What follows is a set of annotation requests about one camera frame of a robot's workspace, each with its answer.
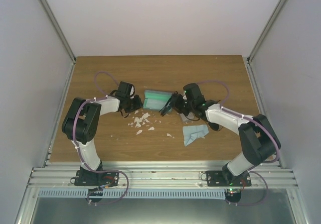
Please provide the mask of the grey glasses case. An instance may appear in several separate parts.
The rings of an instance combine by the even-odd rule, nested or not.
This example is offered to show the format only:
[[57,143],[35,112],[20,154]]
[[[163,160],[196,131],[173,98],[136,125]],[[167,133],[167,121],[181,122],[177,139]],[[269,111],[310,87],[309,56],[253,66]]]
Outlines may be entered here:
[[182,119],[182,122],[187,124],[187,123],[191,123],[194,120],[194,114],[193,113],[189,113],[187,116],[185,116],[184,114],[180,114],[180,117]]

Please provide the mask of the thin-frame clear glasses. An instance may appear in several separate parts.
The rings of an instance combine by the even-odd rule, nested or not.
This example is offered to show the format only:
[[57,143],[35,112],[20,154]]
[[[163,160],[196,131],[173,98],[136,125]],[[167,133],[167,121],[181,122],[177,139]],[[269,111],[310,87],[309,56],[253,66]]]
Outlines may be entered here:
[[160,115],[163,117],[165,116],[175,105],[175,102],[177,100],[178,97],[178,92],[175,91],[170,98],[168,99],[168,101],[166,102],[166,104],[164,105],[164,107],[159,111]]

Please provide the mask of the teal glasses case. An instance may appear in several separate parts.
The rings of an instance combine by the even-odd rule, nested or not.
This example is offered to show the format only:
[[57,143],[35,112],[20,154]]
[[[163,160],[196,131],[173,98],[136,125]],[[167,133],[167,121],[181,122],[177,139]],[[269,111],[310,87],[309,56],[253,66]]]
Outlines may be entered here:
[[143,108],[160,111],[164,108],[171,95],[171,92],[145,90]]

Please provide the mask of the blue cleaning cloth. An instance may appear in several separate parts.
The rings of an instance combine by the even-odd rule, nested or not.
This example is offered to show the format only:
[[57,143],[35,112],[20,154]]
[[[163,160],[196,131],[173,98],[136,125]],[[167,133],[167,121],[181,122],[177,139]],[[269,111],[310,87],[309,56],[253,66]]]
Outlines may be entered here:
[[207,125],[198,126],[184,126],[183,136],[184,136],[184,146],[188,146],[193,141],[199,138],[204,138],[209,133]]

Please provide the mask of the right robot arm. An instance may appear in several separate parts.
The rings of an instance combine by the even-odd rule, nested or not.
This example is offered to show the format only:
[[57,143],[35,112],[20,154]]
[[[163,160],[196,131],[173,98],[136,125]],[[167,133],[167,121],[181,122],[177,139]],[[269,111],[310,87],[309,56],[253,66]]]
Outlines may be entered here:
[[196,83],[184,86],[184,92],[173,93],[171,107],[187,116],[193,113],[205,121],[211,129],[224,127],[240,138],[241,153],[222,168],[222,180],[234,186],[240,176],[262,163],[278,161],[281,143],[265,115],[244,115],[223,106],[221,101],[206,100]]

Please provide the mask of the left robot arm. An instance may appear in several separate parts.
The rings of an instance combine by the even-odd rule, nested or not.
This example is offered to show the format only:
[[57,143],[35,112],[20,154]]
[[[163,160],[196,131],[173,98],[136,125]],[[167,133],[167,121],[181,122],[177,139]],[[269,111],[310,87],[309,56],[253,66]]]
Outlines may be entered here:
[[93,99],[73,99],[63,120],[62,132],[72,141],[80,158],[81,168],[88,171],[86,180],[91,185],[97,186],[103,181],[102,162],[94,143],[100,117],[119,112],[125,118],[142,106],[134,85],[123,81],[110,95]]

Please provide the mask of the dark round sunglasses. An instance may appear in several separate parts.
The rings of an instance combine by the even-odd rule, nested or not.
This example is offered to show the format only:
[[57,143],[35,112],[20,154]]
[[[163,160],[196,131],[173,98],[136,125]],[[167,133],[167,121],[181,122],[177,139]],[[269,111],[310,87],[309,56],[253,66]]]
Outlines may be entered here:
[[219,124],[210,122],[206,117],[206,110],[214,104],[217,104],[217,102],[213,100],[207,100],[202,103],[199,107],[199,110],[202,114],[200,118],[204,120],[213,131],[218,131],[220,128]]

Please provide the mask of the white paper scraps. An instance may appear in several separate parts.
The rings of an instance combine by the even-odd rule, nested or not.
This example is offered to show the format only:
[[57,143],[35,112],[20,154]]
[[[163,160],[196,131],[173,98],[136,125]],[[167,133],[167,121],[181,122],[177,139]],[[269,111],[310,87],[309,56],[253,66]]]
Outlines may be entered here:
[[117,140],[133,137],[164,136],[174,138],[166,130],[165,121],[162,121],[152,111],[136,110],[131,114],[114,113],[108,119],[107,136]]

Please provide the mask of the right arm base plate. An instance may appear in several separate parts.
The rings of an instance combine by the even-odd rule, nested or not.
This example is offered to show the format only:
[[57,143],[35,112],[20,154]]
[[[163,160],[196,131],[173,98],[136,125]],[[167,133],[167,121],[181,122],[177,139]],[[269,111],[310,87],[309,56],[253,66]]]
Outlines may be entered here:
[[207,183],[209,187],[250,187],[252,186],[251,178],[248,172],[244,172],[231,181],[227,181],[223,176],[223,171],[208,170],[200,173],[200,179]]

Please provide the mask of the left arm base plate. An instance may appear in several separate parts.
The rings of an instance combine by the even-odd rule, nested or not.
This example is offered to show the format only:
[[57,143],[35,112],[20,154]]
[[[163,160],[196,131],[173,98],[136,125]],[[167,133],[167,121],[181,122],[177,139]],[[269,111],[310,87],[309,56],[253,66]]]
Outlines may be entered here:
[[85,169],[80,169],[76,172],[76,176],[70,179],[70,183],[75,186],[113,187],[118,185],[118,173],[95,173]]

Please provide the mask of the aluminium frame rail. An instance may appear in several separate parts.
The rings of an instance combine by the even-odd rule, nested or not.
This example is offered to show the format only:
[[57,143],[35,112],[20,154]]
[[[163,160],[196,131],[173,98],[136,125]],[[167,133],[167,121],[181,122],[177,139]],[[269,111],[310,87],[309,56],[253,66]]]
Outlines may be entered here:
[[[119,170],[118,189],[206,189],[204,172],[221,170],[226,161],[105,161],[106,170]],[[79,169],[78,162],[50,162],[43,168],[34,168],[28,181],[29,187],[72,187],[70,179]],[[278,162],[262,164],[250,174],[251,188],[297,189],[298,184],[291,169],[282,168]]]

